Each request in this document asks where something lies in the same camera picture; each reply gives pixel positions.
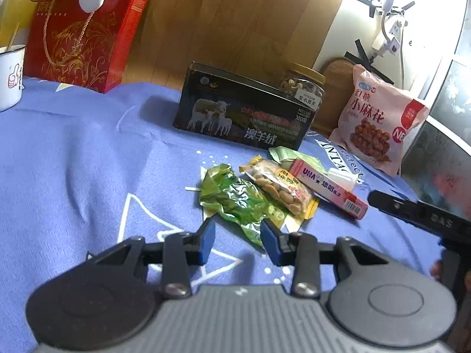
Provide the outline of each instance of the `sheep picture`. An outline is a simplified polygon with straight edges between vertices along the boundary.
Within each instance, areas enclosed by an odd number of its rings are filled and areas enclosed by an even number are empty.
[[[218,124],[215,134],[220,132],[222,135],[228,135],[232,127],[232,120],[225,118],[227,106],[230,103],[224,101],[211,101],[207,99],[199,99],[193,106],[191,119],[188,122],[187,130],[196,130],[196,125],[201,122],[201,131],[208,125],[206,131],[213,131],[215,124]]]

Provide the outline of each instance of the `wooden cabinet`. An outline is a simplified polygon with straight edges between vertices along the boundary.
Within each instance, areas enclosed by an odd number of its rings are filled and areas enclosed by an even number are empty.
[[[123,82],[181,89],[191,61],[277,85],[311,67],[342,0],[149,0]]]

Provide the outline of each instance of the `red gift box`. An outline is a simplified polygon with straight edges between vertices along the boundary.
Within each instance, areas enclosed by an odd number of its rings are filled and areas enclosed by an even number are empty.
[[[40,0],[24,74],[106,93],[121,83],[147,0],[105,0],[88,14],[79,0]]]

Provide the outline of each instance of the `jar lid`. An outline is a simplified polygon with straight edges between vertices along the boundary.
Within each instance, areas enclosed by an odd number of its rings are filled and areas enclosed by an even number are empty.
[[[302,74],[306,77],[309,77],[310,79],[316,81],[318,84],[323,85],[326,83],[326,77],[323,76],[321,73],[318,73],[315,70],[307,68],[306,66],[302,66],[298,63],[288,63],[288,69],[292,70],[293,72]]]

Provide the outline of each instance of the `pink snack bag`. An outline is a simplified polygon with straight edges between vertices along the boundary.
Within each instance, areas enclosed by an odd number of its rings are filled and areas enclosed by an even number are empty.
[[[429,109],[361,65],[353,67],[353,81],[355,91],[329,140],[394,176],[401,164],[404,137],[425,121]]]

